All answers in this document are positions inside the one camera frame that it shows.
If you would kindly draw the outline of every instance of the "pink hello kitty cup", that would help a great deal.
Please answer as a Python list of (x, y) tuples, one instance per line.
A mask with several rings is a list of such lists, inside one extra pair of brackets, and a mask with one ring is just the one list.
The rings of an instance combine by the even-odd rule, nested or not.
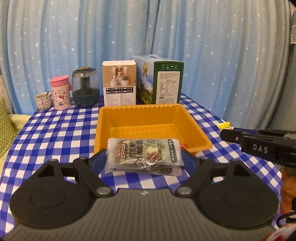
[(67, 75), (59, 76), (49, 80), (52, 87), (52, 96), (54, 101), (54, 108), (56, 110), (65, 110), (71, 104), (70, 90), (72, 90)]

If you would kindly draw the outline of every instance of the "glass jar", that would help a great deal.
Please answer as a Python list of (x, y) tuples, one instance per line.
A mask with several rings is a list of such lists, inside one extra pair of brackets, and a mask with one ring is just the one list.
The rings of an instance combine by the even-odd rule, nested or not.
[(72, 93), (76, 105), (89, 108), (100, 98), (100, 83), (95, 68), (82, 67), (73, 71)]

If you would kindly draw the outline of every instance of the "table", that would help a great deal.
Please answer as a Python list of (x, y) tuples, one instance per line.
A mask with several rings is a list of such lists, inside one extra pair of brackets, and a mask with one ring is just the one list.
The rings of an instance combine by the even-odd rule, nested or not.
[[(216, 124), (222, 122), (221, 119), (186, 95), (181, 95), (180, 103), (185, 106), (213, 143), (210, 150), (199, 152), (197, 156), (206, 156), (219, 162), (240, 158), (279, 197), (281, 173), (271, 162), (244, 154), (238, 145), (228, 145), (222, 141), (219, 137), (219, 129), (216, 127)], [(60, 162), (67, 163), (80, 156), (90, 157), (93, 155), (99, 107), (103, 105), (103, 98), (101, 98), (99, 104), (93, 108), (80, 109), (72, 105), (67, 110), (56, 111), (52, 107), (48, 111), (37, 110), (32, 115), (13, 142), (1, 175), (0, 237), (7, 234), (15, 225), (9, 209), (12, 193), (44, 162), (56, 158)], [(129, 172), (108, 174), (102, 172), (100, 177), (113, 190), (117, 188), (169, 187), (172, 191), (175, 191), (188, 178), (184, 170), (182, 175), (178, 177)]]

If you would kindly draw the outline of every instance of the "product box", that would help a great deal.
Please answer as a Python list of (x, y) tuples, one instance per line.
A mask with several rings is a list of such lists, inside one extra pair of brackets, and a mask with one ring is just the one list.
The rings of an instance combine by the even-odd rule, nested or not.
[(103, 61), (105, 106), (136, 104), (136, 69), (134, 60)]
[(137, 64), (137, 95), (145, 104), (180, 102), (182, 61), (161, 58), (156, 54), (132, 56)]

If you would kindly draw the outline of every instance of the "box handle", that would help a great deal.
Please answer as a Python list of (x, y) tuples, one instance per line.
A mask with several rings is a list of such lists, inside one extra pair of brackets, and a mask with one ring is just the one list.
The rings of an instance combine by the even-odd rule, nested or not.
[(149, 58), (160, 58), (157, 54), (150, 54)]

